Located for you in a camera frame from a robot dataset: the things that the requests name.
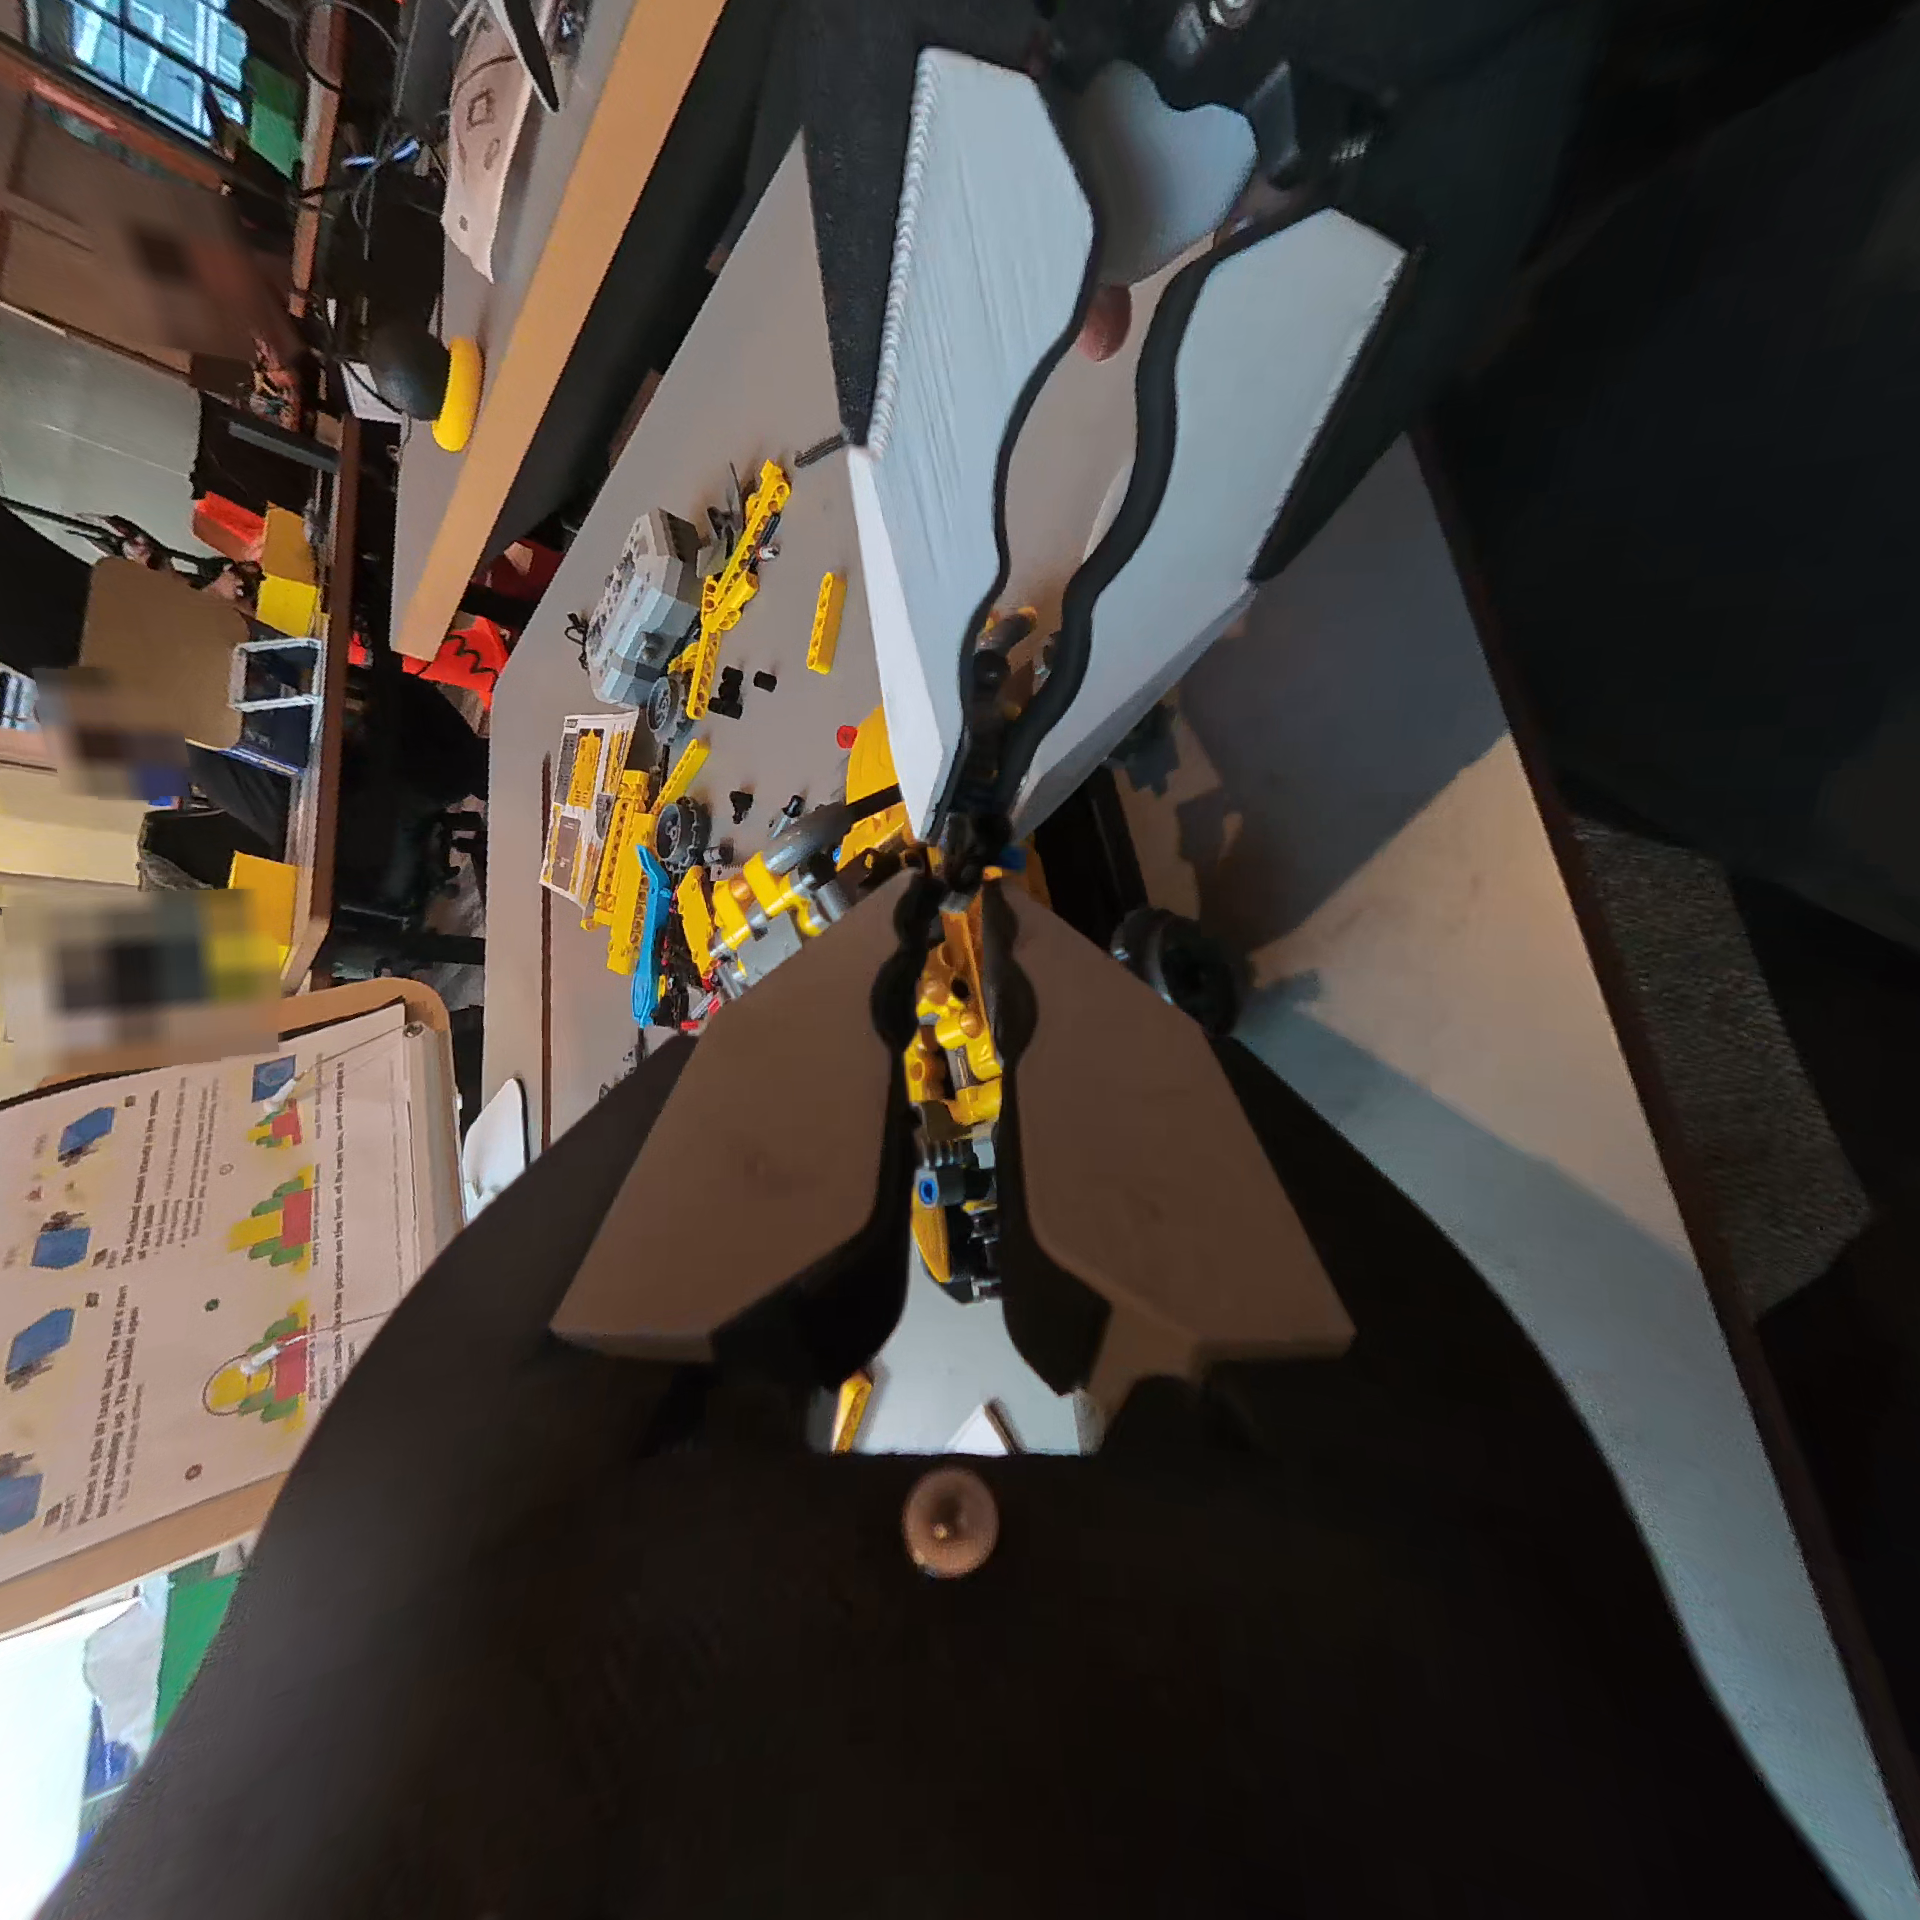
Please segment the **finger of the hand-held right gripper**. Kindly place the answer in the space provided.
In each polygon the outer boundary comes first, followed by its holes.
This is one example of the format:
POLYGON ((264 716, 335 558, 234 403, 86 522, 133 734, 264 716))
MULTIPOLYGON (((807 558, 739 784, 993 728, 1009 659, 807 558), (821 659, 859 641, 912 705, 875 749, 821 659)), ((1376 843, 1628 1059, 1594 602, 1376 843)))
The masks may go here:
POLYGON ((1009 60, 912 60, 875 430, 851 453, 859 575, 898 802, 919 843, 972 756, 972 641, 1009 589, 1009 458, 1094 290, 1094 197, 1009 60))
POLYGON ((1252 602, 1252 561, 1343 416, 1403 244, 1343 208, 1246 226, 1189 259, 1131 359, 1131 466, 1122 519, 1065 589, 1049 728, 1009 824, 1049 824, 1085 769, 1252 602))

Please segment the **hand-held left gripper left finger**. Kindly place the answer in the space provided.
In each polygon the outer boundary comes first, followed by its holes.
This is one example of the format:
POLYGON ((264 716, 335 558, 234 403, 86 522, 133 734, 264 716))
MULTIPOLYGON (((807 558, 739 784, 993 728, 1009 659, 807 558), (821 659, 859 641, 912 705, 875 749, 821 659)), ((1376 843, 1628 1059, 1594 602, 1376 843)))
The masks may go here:
POLYGON ((556 1299, 643 1368, 875 1368, 908 1305, 919 871, 704 1012, 556 1299))

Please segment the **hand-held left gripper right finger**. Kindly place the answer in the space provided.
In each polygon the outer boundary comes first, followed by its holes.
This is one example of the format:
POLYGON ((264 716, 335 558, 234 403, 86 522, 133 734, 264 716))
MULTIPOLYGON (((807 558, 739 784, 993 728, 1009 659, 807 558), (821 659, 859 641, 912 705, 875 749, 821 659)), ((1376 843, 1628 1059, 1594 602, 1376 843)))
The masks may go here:
POLYGON ((1355 1342, 1213 1040, 993 879, 998 1320, 1057 1393, 1355 1342))

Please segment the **yellow toy brick vehicle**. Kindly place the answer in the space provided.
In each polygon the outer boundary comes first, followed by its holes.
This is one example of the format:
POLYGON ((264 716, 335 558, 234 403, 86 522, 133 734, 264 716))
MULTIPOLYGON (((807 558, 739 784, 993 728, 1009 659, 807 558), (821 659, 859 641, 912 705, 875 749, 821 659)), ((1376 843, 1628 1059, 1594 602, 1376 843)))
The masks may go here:
MULTIPOLYGON (((805 802, 789 802, 762 860, 734 864, 734 847, 704 847, 704 864, 677 871, 677 920, 660 954, 660 1021, 701 1031, 726 996, 762 983, 779 963, 795 963, 831 896, 867 896, 898 871, 908 802, 880 802, 898 784, 889 719, 880 705, 845 728, 851 784, 831 818, 851 830, 822 860, 805 860, 779 871, 779 847, 805 830, 805 802)), ((1071 879, 1094 879, 1094 896, 1071 896, 1071 920, 1085 935, 1114 935, 1114 963, 1131 965, 1160 996, 1177 996, 1189 1021, 1230 1031, 1246 996, 1246 965, 1222 935, 1198 920, 1142 903, 1142 871, 1122 824, 1114 781, 1094 781, 1094 802, 1071 802, 1065 860, 1076 860, 1071 879)), ((908 1040, 908 1099, 919 1126, 919 1176, 912 1176, 912 1252, 940 1292, 993 1299, 998 1292, 998 1040, 993 1040, 993 988, 985 988, 985 903, 942 910, 942 940, 919 965, 908 1040)))

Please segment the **black gear brick assembly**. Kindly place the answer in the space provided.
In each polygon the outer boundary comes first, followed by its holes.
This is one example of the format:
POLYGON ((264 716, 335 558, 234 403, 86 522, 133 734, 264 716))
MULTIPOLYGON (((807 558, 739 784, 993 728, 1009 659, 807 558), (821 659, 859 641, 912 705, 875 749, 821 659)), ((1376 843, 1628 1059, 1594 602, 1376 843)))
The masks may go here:
POLYGON ((1043 609, 993 609, 960 648, 960 756, 932 812, 932 824, 898 830, 908 910, 898 954, 932 963, 942 940, 942 910, 972 910, 993 871, 1035 871, 1035 824, 1016 824, 1016 749, 1035 734, 1035 690, 1016 648, 1043 609))

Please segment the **silver stand base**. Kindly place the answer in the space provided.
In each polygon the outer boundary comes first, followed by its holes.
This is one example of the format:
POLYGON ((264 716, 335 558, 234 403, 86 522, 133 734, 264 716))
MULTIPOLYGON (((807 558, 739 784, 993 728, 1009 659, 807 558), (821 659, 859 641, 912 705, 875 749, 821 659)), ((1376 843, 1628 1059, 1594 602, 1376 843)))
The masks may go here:
POLYGON ((530 1169, 527 1075, 511 1075, 464 1138, 464 1224, 477 1224, 530 1169))

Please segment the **blue brick separator tool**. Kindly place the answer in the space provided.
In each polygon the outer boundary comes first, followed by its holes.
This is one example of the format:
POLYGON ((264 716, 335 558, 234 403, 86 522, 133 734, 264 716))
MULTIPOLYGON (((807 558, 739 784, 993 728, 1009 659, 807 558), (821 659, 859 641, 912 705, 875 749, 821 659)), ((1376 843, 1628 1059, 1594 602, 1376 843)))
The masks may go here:
POLYGON ((634 1021, 660 1021, 660 954, 670 954, 670 920, 677 920, 677 871, 660 864, 660 847, 634 847, 634 879, 643 879, 643 920, 634 920, 634 1021))

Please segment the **loose yellow beams group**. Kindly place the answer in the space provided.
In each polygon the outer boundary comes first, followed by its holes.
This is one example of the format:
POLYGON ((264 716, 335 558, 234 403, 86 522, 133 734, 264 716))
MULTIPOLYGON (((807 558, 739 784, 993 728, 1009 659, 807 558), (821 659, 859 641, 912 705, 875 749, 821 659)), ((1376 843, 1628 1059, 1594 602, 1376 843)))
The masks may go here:
POLYGON ((704 719, 718 705, 718 666, 726 666, 726 634, 747 621, 755 589, 762 589, 762 558, 779 546, 779 519, 795 500, 795 478, 779 458, 755 466, 755 489, 739 505, 734 558, 726 572, 701 589, 701 634, 683 641, 683 659, 670 666, 683 682, 683 719, 704 719))

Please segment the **stack of yellow long beams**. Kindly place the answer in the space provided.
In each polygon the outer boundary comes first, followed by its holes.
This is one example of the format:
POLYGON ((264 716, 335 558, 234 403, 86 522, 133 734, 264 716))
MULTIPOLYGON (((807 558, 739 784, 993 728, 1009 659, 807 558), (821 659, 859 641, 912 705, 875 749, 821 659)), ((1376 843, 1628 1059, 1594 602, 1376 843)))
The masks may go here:
POLYGON ((619 769, 619 784, 608 784, 608 830, 607 830, 607 864, 596 864, 596 896, 590 896, 590 925, 608 935, 608 976, 634 976, 650 954, 643 920, 670 879, 643 871, 643 847, 660 847, 660 818, 670 818, 670 802, 689 790, 701 769, 704 769, 704 734, 689 734, 670 781, 619 769))

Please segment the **white printed paper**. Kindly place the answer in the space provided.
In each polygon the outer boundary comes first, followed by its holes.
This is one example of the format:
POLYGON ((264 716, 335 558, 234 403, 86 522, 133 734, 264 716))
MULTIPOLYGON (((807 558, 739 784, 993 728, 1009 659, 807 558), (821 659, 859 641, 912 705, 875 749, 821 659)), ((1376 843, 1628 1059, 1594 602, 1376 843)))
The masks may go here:
POLYGON ((448 244, 489 274, 504 208, 527 110, 543 105, 511 6, 464 14, 454 105, 448 105, 448 244))

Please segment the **grey brick battery box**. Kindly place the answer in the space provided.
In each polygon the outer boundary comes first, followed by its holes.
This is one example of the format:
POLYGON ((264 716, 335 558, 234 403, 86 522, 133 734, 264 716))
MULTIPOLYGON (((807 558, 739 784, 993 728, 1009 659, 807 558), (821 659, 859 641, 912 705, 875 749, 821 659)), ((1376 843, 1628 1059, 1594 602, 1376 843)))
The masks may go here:
POLYGON ((677 505, 634 519, 596 609, 590 609, 590 690, 607 705, 643 705, 650 682, 701 634, 704 572, 701 535, 677 505))

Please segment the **yellow grey sticker sheet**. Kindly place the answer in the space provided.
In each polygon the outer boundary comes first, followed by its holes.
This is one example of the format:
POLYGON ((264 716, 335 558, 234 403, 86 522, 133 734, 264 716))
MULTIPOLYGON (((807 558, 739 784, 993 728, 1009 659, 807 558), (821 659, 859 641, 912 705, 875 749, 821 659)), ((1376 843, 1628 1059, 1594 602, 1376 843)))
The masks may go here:
POLYGON ((579 910, 596 910, 628 756, 634 756, 634 705, 560 716, 556 769, 544 769, 543 887, 573 896, 579 910))

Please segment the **black dome on yellow base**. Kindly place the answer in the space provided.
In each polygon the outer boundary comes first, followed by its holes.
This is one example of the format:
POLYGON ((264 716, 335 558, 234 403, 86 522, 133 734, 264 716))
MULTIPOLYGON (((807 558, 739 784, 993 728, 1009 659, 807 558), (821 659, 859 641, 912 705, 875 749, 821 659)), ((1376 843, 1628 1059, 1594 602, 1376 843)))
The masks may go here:
POLYGON ((362 370, 394 417, 429 417, 448 453, 468 453, 482 403, 482 345, 468 329, 448 344, 411 315, 386 315, 362 329, 362 370))

